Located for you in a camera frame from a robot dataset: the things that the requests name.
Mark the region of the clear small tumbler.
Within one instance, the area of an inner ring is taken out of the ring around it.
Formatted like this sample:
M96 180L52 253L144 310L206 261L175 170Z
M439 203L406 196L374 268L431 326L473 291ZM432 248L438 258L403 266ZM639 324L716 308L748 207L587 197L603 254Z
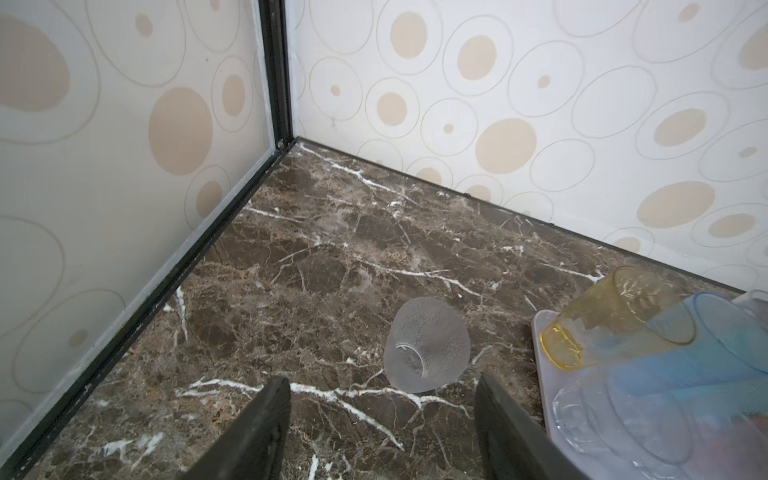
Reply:
M669 393L634 395L607 373L561 388L551 404L556 431L578 453L612 455L648 479L685 479L694 440Z

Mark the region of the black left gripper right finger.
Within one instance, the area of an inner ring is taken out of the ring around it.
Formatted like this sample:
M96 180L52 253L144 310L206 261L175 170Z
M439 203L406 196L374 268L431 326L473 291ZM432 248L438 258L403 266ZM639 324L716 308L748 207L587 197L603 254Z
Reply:
M486 479L586 477L490 373L475 389L474 424Z

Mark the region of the blue grey plastic cup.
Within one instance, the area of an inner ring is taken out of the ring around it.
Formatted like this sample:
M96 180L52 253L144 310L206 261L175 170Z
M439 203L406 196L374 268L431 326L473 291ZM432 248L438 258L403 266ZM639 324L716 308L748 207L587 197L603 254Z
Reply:
M697 293L684 301L696 339L607 372L621 393L635 397L767 378L767 293L749 291L733 300Z

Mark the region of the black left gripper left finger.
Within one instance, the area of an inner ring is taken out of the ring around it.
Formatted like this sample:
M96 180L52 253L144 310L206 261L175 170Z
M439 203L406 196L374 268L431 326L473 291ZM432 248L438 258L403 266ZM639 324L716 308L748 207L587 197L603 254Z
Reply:
M290 418L290 382L273 377L182 477L279 479Z

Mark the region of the amber plastic cup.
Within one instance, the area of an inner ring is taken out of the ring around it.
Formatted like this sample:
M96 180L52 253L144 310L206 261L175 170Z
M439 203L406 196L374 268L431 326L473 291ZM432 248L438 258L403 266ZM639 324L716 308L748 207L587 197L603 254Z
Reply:
M657 275L622 266L572 301L538 335L564 371L662 353L697 337L684 296Z

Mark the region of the frosted plastic cup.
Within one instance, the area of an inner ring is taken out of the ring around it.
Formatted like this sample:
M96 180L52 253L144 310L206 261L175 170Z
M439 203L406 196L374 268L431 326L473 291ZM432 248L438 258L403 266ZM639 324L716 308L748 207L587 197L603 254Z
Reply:
M471 340L462 315L446 302L418 297L396 313L384 352L390 384L423 393L457 381L469 365Z

